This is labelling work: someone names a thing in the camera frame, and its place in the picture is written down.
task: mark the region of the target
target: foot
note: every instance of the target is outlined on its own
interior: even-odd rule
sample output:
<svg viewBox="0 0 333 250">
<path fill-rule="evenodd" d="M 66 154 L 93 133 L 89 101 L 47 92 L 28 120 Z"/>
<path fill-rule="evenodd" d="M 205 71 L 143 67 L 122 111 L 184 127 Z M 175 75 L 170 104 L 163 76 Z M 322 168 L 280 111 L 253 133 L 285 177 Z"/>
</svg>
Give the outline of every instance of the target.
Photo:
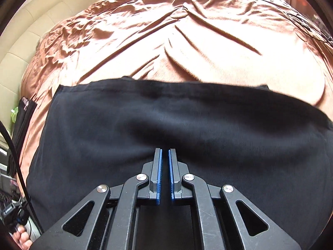
<svg viewBox="0 0 333 250">
<path fill-rule="evenodd" d="M 13 239 L 22 250 L 28 250 L 32 245 L 30 236 L 27 233 L 26 228 L 22 225 L 19 226 L 17 231 L 13 234 Z"/>
</svg>

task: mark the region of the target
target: seat cushion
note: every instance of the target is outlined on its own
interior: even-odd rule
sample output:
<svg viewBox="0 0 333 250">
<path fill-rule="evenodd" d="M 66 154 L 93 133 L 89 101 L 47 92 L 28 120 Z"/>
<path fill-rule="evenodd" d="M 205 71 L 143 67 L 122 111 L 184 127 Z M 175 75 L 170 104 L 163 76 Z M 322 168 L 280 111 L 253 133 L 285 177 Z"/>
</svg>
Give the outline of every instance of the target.
<svg viewBox="0 0 333 250">
<path fill-rule="evenodd" d="M 97 0 L 32 0 L 13 16 L 0 36 L 0 120 L 11 132 L 11 109 L 17 106 L 22 75 L 39 39 L 58 22 Z M 7 148 L 0 135 L 0 146 Z"/>
</svg>

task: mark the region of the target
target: black cable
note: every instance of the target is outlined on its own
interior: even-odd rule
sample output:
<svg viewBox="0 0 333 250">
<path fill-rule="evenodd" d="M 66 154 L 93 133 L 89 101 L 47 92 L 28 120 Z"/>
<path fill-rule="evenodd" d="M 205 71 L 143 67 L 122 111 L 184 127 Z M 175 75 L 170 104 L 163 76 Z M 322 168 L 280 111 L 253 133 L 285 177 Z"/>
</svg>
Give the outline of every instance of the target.
<svg viewBox="0 0 333 250">
<path fill-rule="evenodd" d="M 35 222 L 37 223 L 37 228 L 38 228 L 38 231 L 40 232 L 40 234 L 43 234 L 44 230 L 43 230 L 43 228 L 42 228 L 42 226 L 41 226 L 41 224 L 40 224 L 40 222 L 39 222 L 39 220 L 37 218 L 37 215 L 35 213 L 34 208 L 32 207 L 30 196 L 28 194 L 27 187 L 25 186 L 25 183 L 24 183 L 24 180 L 23 180 L 23 175 L 22 175 L 22 172 L 21 172 L 19 158 L 17 156 L 17 152 L 16 152 L 16 149 L 15 149 L 15 146 L 13 144 L 12 139 L 9 136 L 9 133 L 6 130 L 6 127 L 2 124 L 1 121 L 0 121 L 0 133 L 4 137 L 6 143 L 8 144 L 8 147 L 9 147 L 11 153 L 12 153 L 12 156 L 13 156 L 13 159 L 14 159 L 15 168 L 16 168 L 16 171 L 17 171 L 17 176 L 18 176 L 19 181 L 21 183 L 24 196 L 25 196 L 25 198 L 27 200 L 28 207 L 30 208 L 30 211 L 31 211 L 31 214 L 32 214 L 31 217 L 33 217 L 33 220 L 35 220 Z"/>
<path fill-rule="evenodd" d="M 29 221 L 29 225 L 30 225 L 30 234 L 29 234 L 29 239 L 31 240 L 31 223 L 30 223 L 30 219 L 29 219 L 28 221 Z"/>
</svg>

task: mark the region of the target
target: black apron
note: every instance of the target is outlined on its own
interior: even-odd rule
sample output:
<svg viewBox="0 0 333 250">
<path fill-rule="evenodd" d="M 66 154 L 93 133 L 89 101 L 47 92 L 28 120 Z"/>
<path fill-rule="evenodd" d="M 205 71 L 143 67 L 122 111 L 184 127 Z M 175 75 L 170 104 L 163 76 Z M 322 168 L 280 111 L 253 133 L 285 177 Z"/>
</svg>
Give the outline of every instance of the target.
<svg viewBox="0 0 333 250">
<path fill-rule="evenodd" d="M 100 184 L 124 183 L 156 147 L 207 183 L 231 184 L 308 249 L 333 207 L 333 126 L 311 105 L 265 89 L 103 80 L 60 86 L 27 188 L 45 230 Z M 137 250 L 193 249 L 190 211 L 170 200 L 140 213 Z"/>
</svg>

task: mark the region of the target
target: silver bolt head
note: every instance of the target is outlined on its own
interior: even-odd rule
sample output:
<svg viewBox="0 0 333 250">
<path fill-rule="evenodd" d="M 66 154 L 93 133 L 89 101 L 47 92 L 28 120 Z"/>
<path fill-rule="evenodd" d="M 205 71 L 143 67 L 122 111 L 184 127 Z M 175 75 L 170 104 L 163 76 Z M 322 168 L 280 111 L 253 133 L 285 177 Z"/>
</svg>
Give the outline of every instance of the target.
<svg viewBox="0 0 333 250">
<path fill-rule="evenodd" d="M 97 192 L 99 192 L 99 193 L 105 193 L 107 190 L 108 190 L 108 187 L 104 184 L 99 185 L 97 187 Z"/>
<path fill-rule="evenodd" d="M 194 175 L 193 174 L 186 174 L 186 175 L 184 175 L 184 180 L 192 181 L 192 180 L 194 180 Z"/>
<path fill-rule="evenodd" d="M 137 180 L 143 181 L 147 179 L 147 175 L 146 174 L 139 174 L 137 175 Z"/>
<path fill-rule="evenodd" d="M 223 190 L 226 192 L 226 193 L 232 193 L 234 191 L 234 188 L 231 186 L 231 185 L 224 185 L 223 186 Z"/>
</svg>

